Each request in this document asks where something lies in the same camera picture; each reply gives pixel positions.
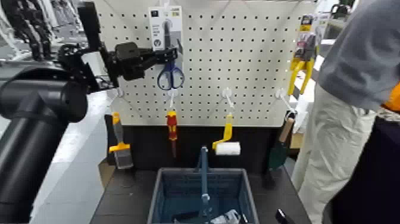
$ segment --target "beige pants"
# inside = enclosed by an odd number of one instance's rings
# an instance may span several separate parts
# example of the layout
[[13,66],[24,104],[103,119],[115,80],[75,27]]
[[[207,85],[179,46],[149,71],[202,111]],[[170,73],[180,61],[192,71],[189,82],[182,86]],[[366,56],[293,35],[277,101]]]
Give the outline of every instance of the beige pants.
[[367,142],[376,112],[357,108],[315,86],[292,182],[313,224],[322,222],[326,204],[349,181]]

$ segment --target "blue scissors handle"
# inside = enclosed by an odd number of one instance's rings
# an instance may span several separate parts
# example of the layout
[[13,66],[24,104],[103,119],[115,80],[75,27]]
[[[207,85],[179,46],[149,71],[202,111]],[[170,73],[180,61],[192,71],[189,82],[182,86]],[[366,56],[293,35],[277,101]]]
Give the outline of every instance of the blue scissors handle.
[[[161,79],[163,77],[167,78],[168,86],[162,85],[161,84]],[[175,86],[174,85],[174,79],[176,77],[179,77],[181,79],[180,84]],[[162,90],[170,90],[170,89],[177,89],[183,86],[183,83],[185,82],[185,76],[183,75],[183,72],[175,66],[175,62],[171,61],[165,64],[163,70],[157,77],[157,85],[160,89]]]

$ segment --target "person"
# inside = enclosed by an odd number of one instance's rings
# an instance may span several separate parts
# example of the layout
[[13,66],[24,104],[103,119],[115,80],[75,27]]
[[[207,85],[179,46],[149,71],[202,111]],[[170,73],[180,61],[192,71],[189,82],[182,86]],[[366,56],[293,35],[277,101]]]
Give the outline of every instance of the person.
[[376,111],[400,82],[400,1],[361,1],[315,86],[292,182],[313,224],[349,181]]

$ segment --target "table surface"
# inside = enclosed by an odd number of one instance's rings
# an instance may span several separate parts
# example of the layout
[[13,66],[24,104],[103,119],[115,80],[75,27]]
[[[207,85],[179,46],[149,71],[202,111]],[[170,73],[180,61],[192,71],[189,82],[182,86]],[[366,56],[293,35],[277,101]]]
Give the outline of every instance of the table surface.
[[[146,223],[157,172],[116,170],[91,224]],[[277,223],[274,215],[282,209],[296,224],[310,224],[300,199],[285,169],[271,173],[272,182],[263,187],[260,175],[249,174],[260,223]]]

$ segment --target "pegboard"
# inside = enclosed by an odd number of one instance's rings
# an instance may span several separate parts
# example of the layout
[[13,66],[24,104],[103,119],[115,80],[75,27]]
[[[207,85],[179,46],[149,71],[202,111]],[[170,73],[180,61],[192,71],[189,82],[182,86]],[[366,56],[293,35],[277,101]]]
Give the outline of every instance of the pegboard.
[[[151,47],[148,7],[159,1],[96,0],[102,40],[108,49],[133,41]],[[171,1],[183,10],[183,72],[174,99],[179,125],[223,126],[231,111],[221,94],[233,92],[235,126],[278,127],[287,110],[274,93],[288,87],[290,59],[301,16],[313,1]],[[165,125],[170,98],[157,87],[163,66],[127,82],[112,108],[124,125]]]

